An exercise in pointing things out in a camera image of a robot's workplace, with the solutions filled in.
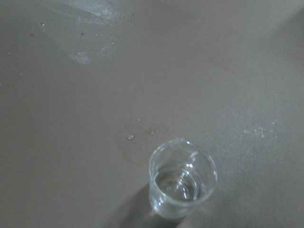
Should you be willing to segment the clear glass shaker cup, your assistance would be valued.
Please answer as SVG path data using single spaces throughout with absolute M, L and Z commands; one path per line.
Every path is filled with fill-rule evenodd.
M 164 219 L 187 217 L 210 197 L 217 181 L 212 157 L 185 138 L 163 143 L 150 157 L 149 202 Z

